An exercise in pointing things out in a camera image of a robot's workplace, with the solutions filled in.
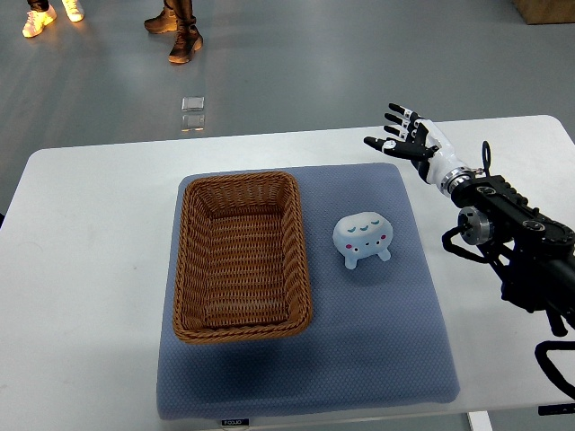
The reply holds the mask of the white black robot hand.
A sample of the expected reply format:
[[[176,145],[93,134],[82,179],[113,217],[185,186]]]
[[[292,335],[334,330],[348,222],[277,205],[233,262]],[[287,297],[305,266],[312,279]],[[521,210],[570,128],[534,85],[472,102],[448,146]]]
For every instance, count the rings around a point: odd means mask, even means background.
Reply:
[[[445,134],[429,119],[401,105],[390,103],[385,118],[385,139],[366,136],[364,143],[388,156],[411,162],[420,178],[450,196],[459,184],[474,177]]]

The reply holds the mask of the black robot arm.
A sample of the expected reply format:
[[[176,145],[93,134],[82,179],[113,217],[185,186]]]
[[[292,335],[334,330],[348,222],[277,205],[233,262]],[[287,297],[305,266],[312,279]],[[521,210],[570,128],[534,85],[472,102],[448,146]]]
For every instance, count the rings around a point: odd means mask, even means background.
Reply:
[[[552,334],[566,336],[574,325],[574,231],[530,207],[500,175],[465,176],[449,191],[460,213],[442,236],[444,249],[490,265],[502,300],[544,311]]]

